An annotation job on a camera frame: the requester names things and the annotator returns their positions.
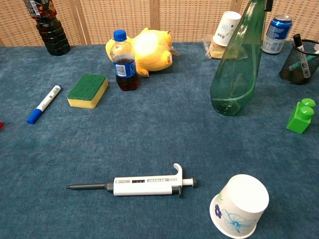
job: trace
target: paper cup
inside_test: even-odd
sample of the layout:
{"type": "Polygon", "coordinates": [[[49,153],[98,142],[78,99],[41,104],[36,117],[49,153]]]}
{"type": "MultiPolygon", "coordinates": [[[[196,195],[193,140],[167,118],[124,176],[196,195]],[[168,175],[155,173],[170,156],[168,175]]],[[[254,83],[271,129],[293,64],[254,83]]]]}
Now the paper cup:
{"type": "Polygon", "coordinates": [[[265,186],[256,178],[238,174],[210,203],[210,217],[226,236],[235,239],[249,237],[256,229],[269,203],[265,186]]]}
{"type": "Polygon", "coordinates": [[[224,12],[215,35],[213,36],[213,41],[220,46],[227,46],[240,19],[241,15],[235,11],[224,12]]]}

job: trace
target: yellow plush toy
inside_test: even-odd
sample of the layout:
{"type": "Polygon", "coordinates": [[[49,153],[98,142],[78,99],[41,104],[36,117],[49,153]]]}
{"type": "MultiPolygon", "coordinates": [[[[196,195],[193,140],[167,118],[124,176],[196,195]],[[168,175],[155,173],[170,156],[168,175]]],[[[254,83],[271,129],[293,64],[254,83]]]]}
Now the yellow plush toy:
{"type": "MultiPolygon", "coordinates": [[[[135,38],[127,37],[135,51],[136,70],[139,75],[149,77],[149,71],[159,71],[169,67],[173,61],[171,52],[179,55],[171,47],[172,38],[170,31],[157,31],[145,28],[135,38]]],[[[110,52],[114,39],[106,43],[106,52],[112,60],[110,52]]]]}

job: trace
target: whiteboard marker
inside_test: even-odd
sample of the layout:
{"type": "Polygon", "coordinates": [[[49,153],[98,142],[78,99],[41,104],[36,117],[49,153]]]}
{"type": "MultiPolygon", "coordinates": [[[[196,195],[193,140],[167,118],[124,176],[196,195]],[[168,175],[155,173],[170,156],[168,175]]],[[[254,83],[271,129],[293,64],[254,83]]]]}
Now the whiteboard marker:
{"type": "Polygon", "coordinates": [[[54,97],[61,91],[61,87],[56,85],[49,92],[49,94],[44,98],[44,100],[38,105],[38,107],[33,111],[33,113],[27,119],[28,123],[34,124],[36,120],[42,115],[42,112],[54,99],[54,97]]]}
{"type": "MultiPolygon", "coordinates": [[[[302,51],[305,51],[304,46],[303,46],[303,42],[301,40],[300,34],[296,34],[293,36],[294,42],[295,42],[295,46],[302,51]]],[[[309,65],[307,62],[307,58],[306,55],[299,52],[299,56],[300,56],[300,63],[301,63],[301,69],[303,71],[303,75],[304,78],[310,78],[311,74],[310,74],[310,69],[309,69],[309,65]]]]}

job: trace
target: dark bottle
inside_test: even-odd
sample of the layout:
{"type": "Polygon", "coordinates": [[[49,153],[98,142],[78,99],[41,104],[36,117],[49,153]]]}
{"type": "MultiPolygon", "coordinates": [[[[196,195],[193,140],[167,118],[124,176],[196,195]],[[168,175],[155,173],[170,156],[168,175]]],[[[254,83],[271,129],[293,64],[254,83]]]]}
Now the dark bottle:
{"type": "Polygon", "coordinates": [[[136,72],[133,47],[126,39],[124,30],[114,32],[115,43],[111,48],[111,57],[119,87],[122,91],[133,91],[139,85],[139,76],[136,72]]]}
{"type": "Polygon", "coordinates": [[[55,17],[52,0],[24,0],[30,15],[36,20],[36,28],[53,56],[61,56],[70,50],[70,45],[61,22],[55,17]]]}

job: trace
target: pen holder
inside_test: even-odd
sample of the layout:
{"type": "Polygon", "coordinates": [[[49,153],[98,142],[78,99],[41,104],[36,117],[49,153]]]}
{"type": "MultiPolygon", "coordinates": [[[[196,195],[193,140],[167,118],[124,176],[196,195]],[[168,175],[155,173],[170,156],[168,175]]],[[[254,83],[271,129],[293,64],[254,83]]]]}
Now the pen holder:
{"type": "Polygon", "coordinates": [[[298,49],[293,43],[293,48],[284,63],[280,77],[295,85],[307,83],[319,66],[319,42],[303,40],[304,51],[298,49]]]}

